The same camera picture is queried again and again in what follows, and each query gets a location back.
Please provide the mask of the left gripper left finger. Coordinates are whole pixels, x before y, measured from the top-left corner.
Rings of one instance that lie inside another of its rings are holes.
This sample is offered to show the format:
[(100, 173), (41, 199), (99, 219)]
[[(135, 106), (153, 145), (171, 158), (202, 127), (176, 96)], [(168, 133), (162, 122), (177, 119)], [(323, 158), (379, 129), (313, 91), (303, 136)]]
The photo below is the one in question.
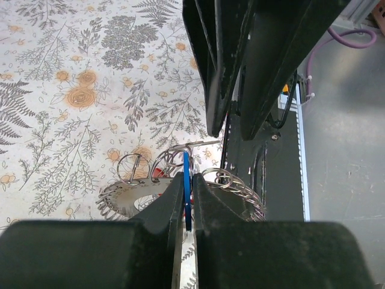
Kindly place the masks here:
[(129, 288), (179, 288), (184, 211), (183, 174), (129, 223)]

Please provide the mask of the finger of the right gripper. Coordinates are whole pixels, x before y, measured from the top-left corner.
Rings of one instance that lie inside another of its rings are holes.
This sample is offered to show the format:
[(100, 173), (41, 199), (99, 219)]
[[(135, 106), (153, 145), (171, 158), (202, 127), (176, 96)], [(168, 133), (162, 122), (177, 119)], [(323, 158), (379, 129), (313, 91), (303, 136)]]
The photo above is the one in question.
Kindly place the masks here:
[(182, 16), (203, 84), (208, 135), (218, 137), (230, 107), (255, 1), (183, 0)]
[(252, 140), (280, 91), (348, 1), (258, 1), (246, 49), (241, 136)]

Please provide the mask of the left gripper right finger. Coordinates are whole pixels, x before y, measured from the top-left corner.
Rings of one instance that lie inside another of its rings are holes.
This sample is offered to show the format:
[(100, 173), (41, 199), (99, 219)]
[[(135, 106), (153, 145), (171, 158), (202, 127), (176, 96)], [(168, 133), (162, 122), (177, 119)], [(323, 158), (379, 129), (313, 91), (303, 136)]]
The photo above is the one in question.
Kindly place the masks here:
[(253, 245), (238, 217), (194, 175), (194, 233), (199, 288), (252, 288)]

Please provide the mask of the red key tag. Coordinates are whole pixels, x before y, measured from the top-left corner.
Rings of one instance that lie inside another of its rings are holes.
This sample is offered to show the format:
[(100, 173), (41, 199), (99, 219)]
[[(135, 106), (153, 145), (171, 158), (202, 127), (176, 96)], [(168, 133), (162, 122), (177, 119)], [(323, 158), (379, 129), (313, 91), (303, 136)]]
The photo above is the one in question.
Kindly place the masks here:
[(163, 180), (164, 172), (160, 168), (156, 168), (153, 172), (153, 179), (157, 182), (151, 183), (151, 196), (153, 199), (157, 199), (163, 194), (166, 183)]

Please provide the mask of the blue key tag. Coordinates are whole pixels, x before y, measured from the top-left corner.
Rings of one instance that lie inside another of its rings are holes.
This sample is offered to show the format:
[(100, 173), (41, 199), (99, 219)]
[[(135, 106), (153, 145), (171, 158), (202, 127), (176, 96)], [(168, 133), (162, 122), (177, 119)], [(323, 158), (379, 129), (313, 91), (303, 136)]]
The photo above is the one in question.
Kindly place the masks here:
[(191, 213), (191, 178), (193, 176), (193, 165), (188, 151), (183, 152), (183, 190), (185, 208), (185, 226), (187, 231), (192, 230)]

